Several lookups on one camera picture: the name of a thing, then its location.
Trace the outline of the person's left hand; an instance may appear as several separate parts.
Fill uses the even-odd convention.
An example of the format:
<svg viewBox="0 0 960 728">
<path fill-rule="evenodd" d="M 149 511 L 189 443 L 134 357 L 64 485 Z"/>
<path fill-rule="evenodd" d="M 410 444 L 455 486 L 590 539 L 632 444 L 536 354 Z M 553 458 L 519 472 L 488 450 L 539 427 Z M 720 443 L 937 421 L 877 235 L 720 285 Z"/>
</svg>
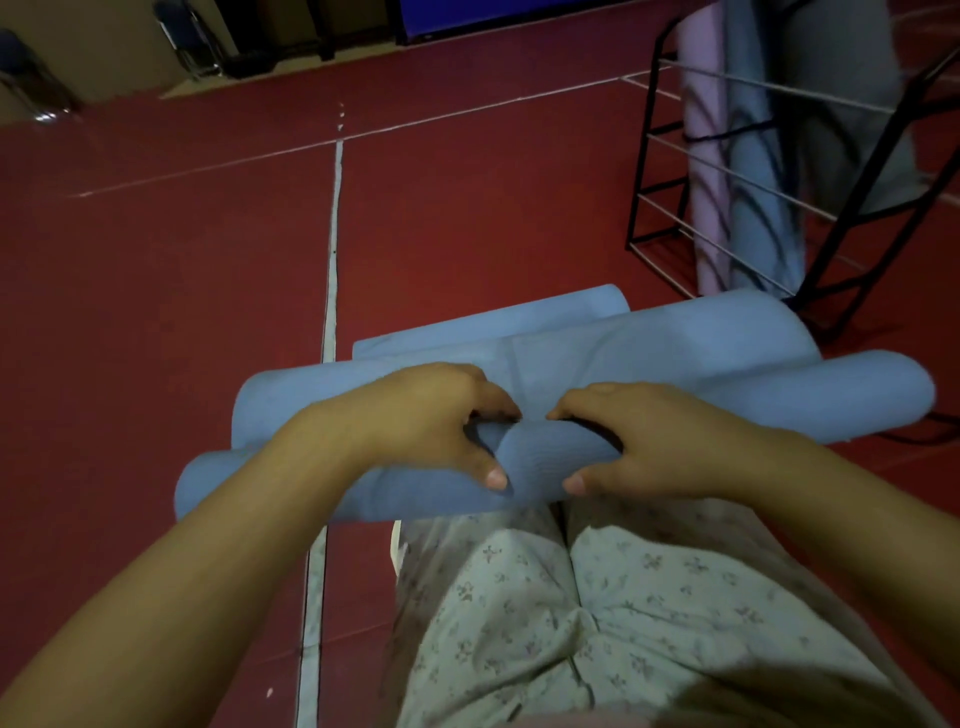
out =
<svg viewBox="0 0 960 728">
<path fill-rule="evenodd" d="M 397 370 L 310 406 L 276 444 L 318 482 L 342 490 L 375 468 L 454 470 L 450 444 L 473 418 L 516 420 L 521 410 L 483 370 L 429 363 Z"/>
</svg>

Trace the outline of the person's right hand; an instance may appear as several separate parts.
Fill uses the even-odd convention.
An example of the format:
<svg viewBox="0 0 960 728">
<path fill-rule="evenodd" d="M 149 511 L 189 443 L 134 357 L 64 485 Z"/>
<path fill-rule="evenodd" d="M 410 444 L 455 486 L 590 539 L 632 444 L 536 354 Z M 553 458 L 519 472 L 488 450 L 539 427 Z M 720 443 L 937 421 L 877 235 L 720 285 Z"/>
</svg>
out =
<svg viewBox="0 0 960 728">
<path fill-rule="evenodd" d="M 564 394 L 551 421 L 592 423 L 630 456 L 630 495 L 747 503 L 775 473 L 795 433 L 739 418 L 674 386 L 597 383 Z"/>
</svg>

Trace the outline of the blue yoga mat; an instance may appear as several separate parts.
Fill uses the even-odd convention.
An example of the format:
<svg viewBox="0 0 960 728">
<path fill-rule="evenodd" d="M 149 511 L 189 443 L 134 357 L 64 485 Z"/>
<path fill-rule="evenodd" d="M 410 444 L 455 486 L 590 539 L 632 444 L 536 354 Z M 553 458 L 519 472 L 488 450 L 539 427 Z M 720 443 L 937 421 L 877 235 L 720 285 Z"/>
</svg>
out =
<svg viewBox="0 0 960 728">
<path fill-rule="evenodd" d="M 918 362 L 888 350 L 825 359 L 778 299 L 752 290 L 628 311 L 607 284 L 368 338 L 347 361 L 249 378 L 237 395 L 231 449 L 199 455 L 174 489 L 184 518 L 302 408 L 395 370 L 470 363 L 520 407 L 518 423 L 468 431 L 505 469 L 491 491 L 457 471 L 373 469 L 351 486 L 333 523 L 378 523 L 552 504 L 562 480 L 618 456 L 613 440 L 578 423 L 546 419 L 570 389 L 591 383 L 668 383 L 743 419 L 831 445 L 906 427 L 937 397 Z"/>
</svg>

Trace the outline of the person's left forearm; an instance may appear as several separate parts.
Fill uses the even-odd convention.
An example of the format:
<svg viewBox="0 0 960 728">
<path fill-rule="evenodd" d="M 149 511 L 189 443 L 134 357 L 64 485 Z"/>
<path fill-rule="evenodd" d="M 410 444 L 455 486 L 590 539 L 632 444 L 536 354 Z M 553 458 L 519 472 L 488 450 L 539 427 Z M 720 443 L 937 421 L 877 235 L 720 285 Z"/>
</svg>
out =
<svg viewBox="0 0 960 728">
<path fill-rule="evenodd" d="M 0 696 L 0 728 L 208 728 L 365 467 L 332 418 L 295 417 L 68 620 Z"/>
</svg>

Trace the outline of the person's right forearm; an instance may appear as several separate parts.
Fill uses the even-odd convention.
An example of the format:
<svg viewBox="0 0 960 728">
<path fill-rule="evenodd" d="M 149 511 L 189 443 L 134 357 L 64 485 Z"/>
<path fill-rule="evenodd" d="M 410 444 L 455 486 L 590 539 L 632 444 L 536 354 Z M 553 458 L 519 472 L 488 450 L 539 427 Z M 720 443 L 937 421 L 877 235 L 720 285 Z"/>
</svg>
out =
<svg viewBox="0 0 960 728">
<path fill-rule="evenodd" d="M 789 430 L 749 423 L 747 502 L 960 690 L 960 518 Z"/>
</svg>

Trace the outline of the floral print trousers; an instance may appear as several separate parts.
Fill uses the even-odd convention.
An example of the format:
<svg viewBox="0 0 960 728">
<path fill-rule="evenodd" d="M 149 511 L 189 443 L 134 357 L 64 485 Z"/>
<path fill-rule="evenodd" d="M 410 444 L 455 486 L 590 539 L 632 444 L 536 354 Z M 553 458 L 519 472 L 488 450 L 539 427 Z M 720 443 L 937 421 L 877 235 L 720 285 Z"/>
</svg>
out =
<svg viewBox="0 0 960 728">
<path fill-rule="evenodd" d="M 403 520 L 375 728 L 950 728 L 750 509 Z"/>
</svg>

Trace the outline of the pink rolled mat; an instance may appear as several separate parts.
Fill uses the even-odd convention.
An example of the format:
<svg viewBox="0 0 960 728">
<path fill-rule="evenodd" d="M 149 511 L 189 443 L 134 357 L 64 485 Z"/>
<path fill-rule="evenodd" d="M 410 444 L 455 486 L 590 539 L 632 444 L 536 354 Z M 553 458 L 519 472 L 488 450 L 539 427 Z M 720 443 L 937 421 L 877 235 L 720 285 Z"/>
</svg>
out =
<svg viewBox="0 0 960 728">
<path fill-rule="evenodd" d="M 677 27 L 683 137 L 688 151 L 689 215 L 699 294 L 729 288 L 730 193 L 720 134 L 727 129 L 723 8 L 713 3 Z"/>
</svg>

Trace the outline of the blue patterned rolled mat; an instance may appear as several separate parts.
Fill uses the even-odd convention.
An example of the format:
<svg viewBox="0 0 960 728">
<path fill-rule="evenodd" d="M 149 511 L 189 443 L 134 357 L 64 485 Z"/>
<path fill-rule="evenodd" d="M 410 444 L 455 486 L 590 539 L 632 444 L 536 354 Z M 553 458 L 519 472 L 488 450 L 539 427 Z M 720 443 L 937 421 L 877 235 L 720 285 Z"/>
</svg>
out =
<svg viewBox="0 0 960 728">
<path fill-rule="evenodd" d="M 806 273 L 797 164 L 777 119 L 770 18 L 764 0 L 722 0 L 731 252 L 729 286 L 784 300 Z"/>
</svg>

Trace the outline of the black metal rack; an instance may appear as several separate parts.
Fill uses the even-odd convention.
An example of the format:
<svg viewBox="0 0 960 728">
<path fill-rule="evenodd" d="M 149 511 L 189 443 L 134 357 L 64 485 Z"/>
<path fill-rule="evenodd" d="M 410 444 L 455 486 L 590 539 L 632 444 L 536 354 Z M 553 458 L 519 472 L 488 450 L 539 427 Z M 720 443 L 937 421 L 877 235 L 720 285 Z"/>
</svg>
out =
<svg viewBox="0 0 960 728">
<path fill-rule="evenodd" d="M 625 251 L 692 299 L 772 295 L 834 344 L 960 174 L 913 129 L 960 41 L 905 76 L 889 0 L 713 0 L 655 37 Z"/>
</svg>

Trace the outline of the blue board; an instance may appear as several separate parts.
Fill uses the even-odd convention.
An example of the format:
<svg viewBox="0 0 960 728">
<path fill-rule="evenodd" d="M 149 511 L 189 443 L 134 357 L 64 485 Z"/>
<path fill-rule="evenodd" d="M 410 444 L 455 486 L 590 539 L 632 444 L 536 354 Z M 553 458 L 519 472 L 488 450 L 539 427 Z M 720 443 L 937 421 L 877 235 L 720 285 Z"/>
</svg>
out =
<svg viewBox="0 0 960 728">
<path fill-rule="evenodd" d="M 385 0 L 399 45 L 497 30 L 635 0 Z"/>
</svg>

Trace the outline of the grey rolled mat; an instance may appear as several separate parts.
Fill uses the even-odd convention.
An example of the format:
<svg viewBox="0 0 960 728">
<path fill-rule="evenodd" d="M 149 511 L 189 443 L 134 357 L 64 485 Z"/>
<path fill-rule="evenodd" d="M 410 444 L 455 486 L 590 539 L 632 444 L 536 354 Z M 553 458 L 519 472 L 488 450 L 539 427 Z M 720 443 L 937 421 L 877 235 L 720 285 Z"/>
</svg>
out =
<svg viewBox="0 0 960 728">
<path fill-rule="evenodd" d="M 886 0 L 767 0 L 814 205 L 837 215 L 903 97 Z"/>
</svg>

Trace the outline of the folding metal chair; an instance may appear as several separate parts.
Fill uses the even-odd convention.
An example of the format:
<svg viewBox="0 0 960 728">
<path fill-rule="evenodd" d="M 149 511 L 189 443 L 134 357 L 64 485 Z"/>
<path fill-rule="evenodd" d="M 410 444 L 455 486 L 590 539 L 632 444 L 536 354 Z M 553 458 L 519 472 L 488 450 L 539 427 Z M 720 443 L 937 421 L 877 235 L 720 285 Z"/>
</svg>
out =
<svg viewBox="0 0 960 728">
<path fill-rule="evenodd" d="M 188 0 L 153 0 L 153 16 L 189 77 L 224 76 L 224 49 Z"/>
<path fill-rule="evenodd" d="M 79 98 L 32 47 L 6 28 L 0 28 L 0 84 L 39 124 L 52 124 L 82 108 Z"/>
</svg>

